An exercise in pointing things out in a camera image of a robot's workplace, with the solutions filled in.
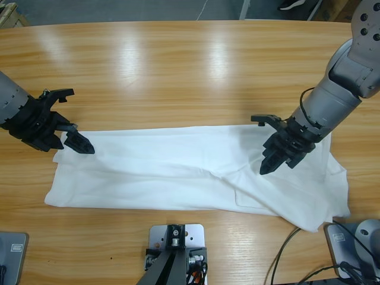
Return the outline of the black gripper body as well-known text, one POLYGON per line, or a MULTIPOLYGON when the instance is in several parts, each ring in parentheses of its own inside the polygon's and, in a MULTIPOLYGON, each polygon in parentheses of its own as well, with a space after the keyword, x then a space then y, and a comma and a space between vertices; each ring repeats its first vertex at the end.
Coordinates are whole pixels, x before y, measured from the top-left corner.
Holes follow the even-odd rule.
POLYGON ((319 143, 323 136, 314 134, 305 125, 296 122, 295 118, 282 120, 281 118, 264 118, 262 126, 269 125, 276 133, 264 143, 265 150, 303 151, 310 153, 314 144, 319 143))
POLYGON ((1 128, 23 143, 35 148, 43 149, 43 139, 55 131, 75 132, 74 125, 58 112, 51 111, 52 105, 58 101, 66 102, 66 98, 37 100, 30 98, 27 104, 11 119, 6 119, 1 128))

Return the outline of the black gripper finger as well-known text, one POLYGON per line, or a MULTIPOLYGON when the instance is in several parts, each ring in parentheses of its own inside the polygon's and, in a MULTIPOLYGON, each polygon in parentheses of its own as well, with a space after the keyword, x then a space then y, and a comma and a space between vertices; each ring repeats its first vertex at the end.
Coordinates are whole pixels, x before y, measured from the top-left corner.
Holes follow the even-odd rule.
POLYGON ((91 142, 78 131, 67 132, 64 144, 79 154, 95 154, 91 142))
POLYGON ((288 165, 289 168, 293 169, 297 164, 299 164, 305 156, 308 154, 307 152, 293 152, 293 151, 288 151, 287 153, 287 159, 286 159, 286 164, 288 165))
POLYGON ((63 150, 64 146, 59 137, 57 137, 54 133, 48 135, 43 139, 43 151, 48 152, 51 149, 63 150))
POLYGON ((260 175, 266 175, 276 171, 286 161, 286 154, 281 150, 265 150, 264 159, 259 169, 260 175))

